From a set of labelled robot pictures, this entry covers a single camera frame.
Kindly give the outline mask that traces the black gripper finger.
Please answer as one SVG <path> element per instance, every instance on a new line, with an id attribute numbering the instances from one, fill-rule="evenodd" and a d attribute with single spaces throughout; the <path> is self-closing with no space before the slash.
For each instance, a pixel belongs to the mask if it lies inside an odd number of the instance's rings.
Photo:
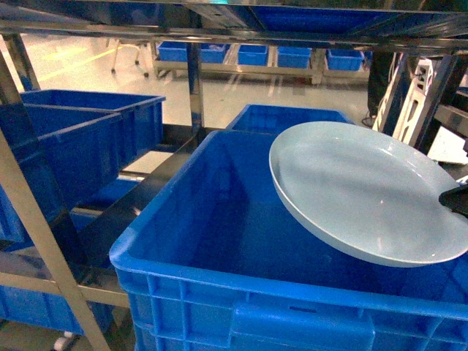
<path id="1" fill-rule="evenodd" d="M 449 208 L 453 213 L 467 217 L 467 187 L 468 185 L 465 184 L 441 193 L 438 198 L 439 203 Z"/>

